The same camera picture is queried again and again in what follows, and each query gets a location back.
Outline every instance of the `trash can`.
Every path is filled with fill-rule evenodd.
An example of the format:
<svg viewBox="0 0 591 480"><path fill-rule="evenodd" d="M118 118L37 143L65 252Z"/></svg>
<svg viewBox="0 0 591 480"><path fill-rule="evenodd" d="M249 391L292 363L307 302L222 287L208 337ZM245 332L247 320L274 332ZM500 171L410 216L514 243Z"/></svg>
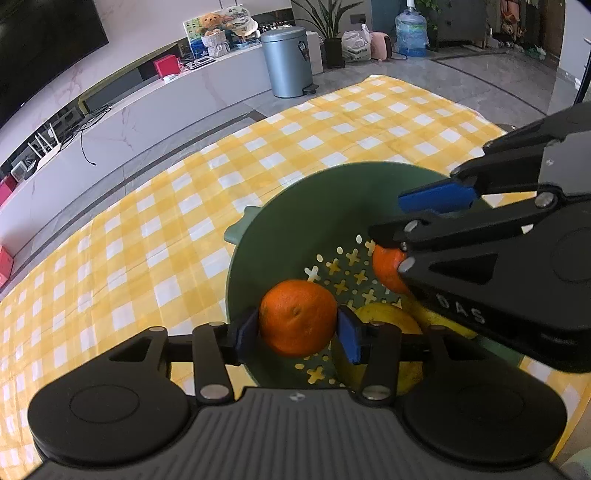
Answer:
<svg viewBox="0 0 591 480"><path fill-rule="evenodd" d="M273 95L293 98L316 91L304 27L268 30L261 42Z"/></svg>

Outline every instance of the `red box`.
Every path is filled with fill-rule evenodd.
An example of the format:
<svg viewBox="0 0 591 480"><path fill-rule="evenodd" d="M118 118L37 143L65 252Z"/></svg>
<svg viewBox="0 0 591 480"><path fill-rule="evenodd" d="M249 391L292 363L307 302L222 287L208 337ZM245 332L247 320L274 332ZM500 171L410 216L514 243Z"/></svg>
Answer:
<svg viewBox="0 0 591 480"><path fill-rule="evenodd" d="M172 54L154 60L154 67L156 67L156 72L158 72L160 78L166 77L166 75L181 73L181 69L178 67L177 57Z"/></svg>
<svg viewBox="0 0 591 480"><path fill-rule="evenodd" d="M0 181L0 205L6 202L15 188L17 188L17 181L10 174Z"/></svg>
<svg viewBox="0 0 591 480"><path fill-rule="evenodd" d="M12 272L12 257L6 248L0 247L0 287L10 278Z"/></svg>

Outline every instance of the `television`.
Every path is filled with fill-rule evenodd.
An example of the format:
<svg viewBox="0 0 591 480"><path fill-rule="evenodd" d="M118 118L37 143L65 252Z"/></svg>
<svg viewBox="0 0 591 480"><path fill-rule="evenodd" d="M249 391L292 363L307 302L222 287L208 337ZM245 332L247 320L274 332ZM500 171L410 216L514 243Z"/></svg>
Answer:
<svg viewBox="0 0 591 480"><path fill-rule="evenodd" d="M92 0L0 0L0 127L61 72L107 43Z"/></svg>

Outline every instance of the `yellow checkered tablecloth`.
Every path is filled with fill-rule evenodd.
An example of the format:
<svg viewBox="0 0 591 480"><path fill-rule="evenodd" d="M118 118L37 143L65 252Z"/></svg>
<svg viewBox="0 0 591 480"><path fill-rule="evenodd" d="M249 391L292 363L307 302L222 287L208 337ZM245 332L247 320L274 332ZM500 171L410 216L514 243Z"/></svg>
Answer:
<svg viewBox="0 0 591 480"><path fill-rule="evenodd" d="M344 162L390 160L447 174L501 133L464 106L374 75L246 127L124 197L0 304L0 477L21 478L39 462L27 407L43 385L149 326L190 333L225 319L233 246L222 235L245 206ZM576 422L588 376L525 368L566 395ZM229 369L237 392L253 384L244 369ZM190 365L175 365L173 380L191 391Z"/></svg>

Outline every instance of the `lemon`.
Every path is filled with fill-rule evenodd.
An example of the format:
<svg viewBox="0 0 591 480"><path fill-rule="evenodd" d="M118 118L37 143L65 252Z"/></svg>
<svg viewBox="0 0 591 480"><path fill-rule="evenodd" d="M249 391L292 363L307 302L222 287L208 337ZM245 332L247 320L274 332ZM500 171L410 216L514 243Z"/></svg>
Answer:
<svg viewBox="0 0 591 480"><path fill-rule="evenodd" d="M459 323L454 322L443 315L439 315L428 308L425 308L416 300L405 298L402 301L402 309L409 312L418 322L421 328L426 329L429 325L443 325L444 327L459 333L466 338L474 338L477 333L466 328Z"/></svg>
<svg viewBox="0 0 591 480"><path fill-rule="evenodd" d="M408 313L388 303L370 303L355 310L355 314L364 323L375 320L377 322L392 323L398 326L403 333L422 333L418 323ZM339 380L352 390L357 390L365 373L365 365L352 365L337 337L333 338L330 345ZM421 362L400 362L398 395L408 392L422 378L423 365Z"/></svg>

